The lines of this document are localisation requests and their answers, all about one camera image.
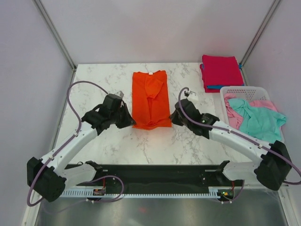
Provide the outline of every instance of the pink cloth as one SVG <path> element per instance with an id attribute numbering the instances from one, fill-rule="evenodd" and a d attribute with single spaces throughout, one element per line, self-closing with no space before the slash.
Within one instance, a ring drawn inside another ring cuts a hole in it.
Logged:
<path id="1" fill-rule="evenodd" d="M 236 98 L 236 95 L 233 93 L 226 93 L 224 95 L 225 105 L 226 105 L 226 109 L 227 109 L 227 115 L 228 115 L 228 119 L 229 119 L 229 125 L 235 129 L 239 129 L 244 118 L 230 107 L 228 100 L 232 99 L 232 98 Z M 254 101 L 250 102 L 250 106 L 266 107 L 270 110 L 277 111 L 274 104 L 269 100 L 254 100 Z"/>

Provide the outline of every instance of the laundry basket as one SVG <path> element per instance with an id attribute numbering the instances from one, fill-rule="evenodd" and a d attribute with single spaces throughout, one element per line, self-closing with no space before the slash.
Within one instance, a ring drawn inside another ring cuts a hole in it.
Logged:
<path id="1" fill-rule="evenodd" d="M 237 98 L 245 99 L 248 102 L 254 100 L 270 100 L 267 91 L 261 87 L 255 86 L 224 86 L 221 88 L 221 99 L 222 99 L 222 111 L 225 118 L 225 123 L 229 125 L 229 119 L 227 116 L 227 110 L 225 105 L 224 95 L 226 93 L 234 93 Z M 284 137 L 280 129 L 281 142 L 284 142 Z"/>

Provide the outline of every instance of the white wall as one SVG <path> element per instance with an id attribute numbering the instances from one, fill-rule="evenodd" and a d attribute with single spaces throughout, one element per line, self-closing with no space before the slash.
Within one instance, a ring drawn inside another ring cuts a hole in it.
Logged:
<path id="1" fill-rule="evenodd" d="M 0 7 L 0 225 L 20 225 L 26 163 L 49 150 L 71 69 L 31 0 Z"/>
<path id="2" fill-rule="evenodd" d="M 42 0 L 83 63 L 240 61 L 273 0 Z"/>
<path id="3" fill-rule="evenodd" d="M 285 0 L 245 65 L 250 85 L 264 87 L 288 120 L 285 144 L 301 168 L 301 1 Z M 289 180 L 300 181 L 296 173 Z M 301 186 L 292 188 L 301 216 Z"/>

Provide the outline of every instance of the orange shirt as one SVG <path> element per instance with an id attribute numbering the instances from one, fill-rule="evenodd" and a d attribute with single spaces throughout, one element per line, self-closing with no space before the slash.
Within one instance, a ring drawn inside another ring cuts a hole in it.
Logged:
<path id="1" fill-rule="evenodd" d="M 135 72 L 132 89 L 134 128 L 171 127 L 166 71 Z"/>

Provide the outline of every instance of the white table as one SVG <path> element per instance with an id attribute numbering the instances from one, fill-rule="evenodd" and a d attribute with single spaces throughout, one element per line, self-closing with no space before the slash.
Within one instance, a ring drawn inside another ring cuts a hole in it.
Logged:
<path id="1" fill-rule="evenodd" d="M 179 91 L 189 87 L 197 92 L 202 113 L 211 113 L 223 120 L 219 94 L 204 92 L 198 63 L 168 64 L 95 64 L 79 65 L 74 81 L 94 82 L 109 93 L 122 90 L 132 112 L 133 72 L 165 70 L 168 76 L 170 113 L 174 112 Z M 72 88 L 71 102 L 80 117 L 103 102 L 105 94 L 90 84 Z M 77 119 L 67 106 L 57 140 L 59 145 L 77 127 Z M 86 145 L 71 161 L 95 161 L 99 164 L 220 164 L 224 160 L 250 161 L 233 149 L 198 137 L 186 127 L 141 130 L 131 127 L 117 129 L 112 125 Z"/>

